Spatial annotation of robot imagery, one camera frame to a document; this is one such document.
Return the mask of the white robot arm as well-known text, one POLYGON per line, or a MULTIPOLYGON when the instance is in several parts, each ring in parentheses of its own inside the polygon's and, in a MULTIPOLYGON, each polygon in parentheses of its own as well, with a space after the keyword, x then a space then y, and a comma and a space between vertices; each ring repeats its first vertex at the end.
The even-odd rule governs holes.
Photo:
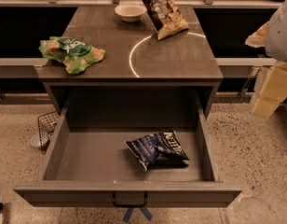
POLYGON ((245 40, 249 47, 264 47, 266 55, 287 62, 287 0, 256 32, 245 40))

